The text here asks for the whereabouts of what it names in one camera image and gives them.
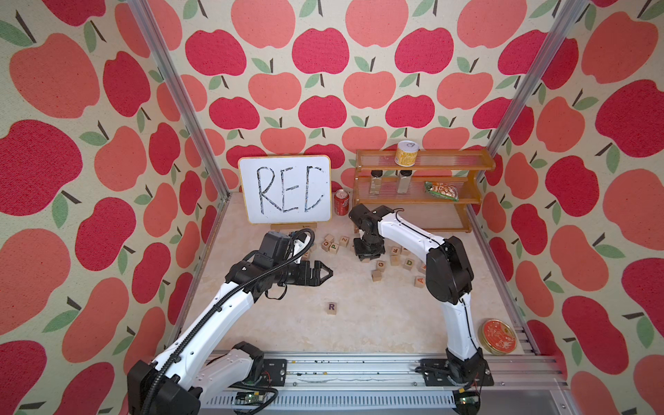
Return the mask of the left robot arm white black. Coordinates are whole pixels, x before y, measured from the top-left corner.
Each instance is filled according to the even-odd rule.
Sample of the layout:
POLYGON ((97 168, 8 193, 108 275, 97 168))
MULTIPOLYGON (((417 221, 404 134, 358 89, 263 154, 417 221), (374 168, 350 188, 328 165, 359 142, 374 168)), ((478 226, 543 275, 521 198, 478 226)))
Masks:
POLYGON ((273 403, 278 390, 271 386, 262 350, 240 342, 224 356, 209 356, 273 285, 317 287, 332 277, 333 271, 322 262, 303 258, 314 241, 309 228, 267 233, 259 249, 229 269, 204 312, 171 346, 151 362, 133 365, 127 375, 129 413, 197 414, 203 402, 229 388, 252 394, 248 414, 273 403))

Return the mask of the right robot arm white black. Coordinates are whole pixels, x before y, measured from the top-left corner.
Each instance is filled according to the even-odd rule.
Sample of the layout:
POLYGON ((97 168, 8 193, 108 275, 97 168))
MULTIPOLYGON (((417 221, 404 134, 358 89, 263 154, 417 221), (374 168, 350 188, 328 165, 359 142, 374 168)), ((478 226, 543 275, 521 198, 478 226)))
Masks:
POLYGON ((470 309, 474 273, 463 242, 418 228, 387 206, 368 209, 359 204, 349 211, 349 219, 360 231, 354 239, 359 259, 377 259, 386 252, 385 241, 392 240, 425 263, 425 287, 443 305, 446 376, 460 387, 482 380, 488 364, 474 330, 470 309))

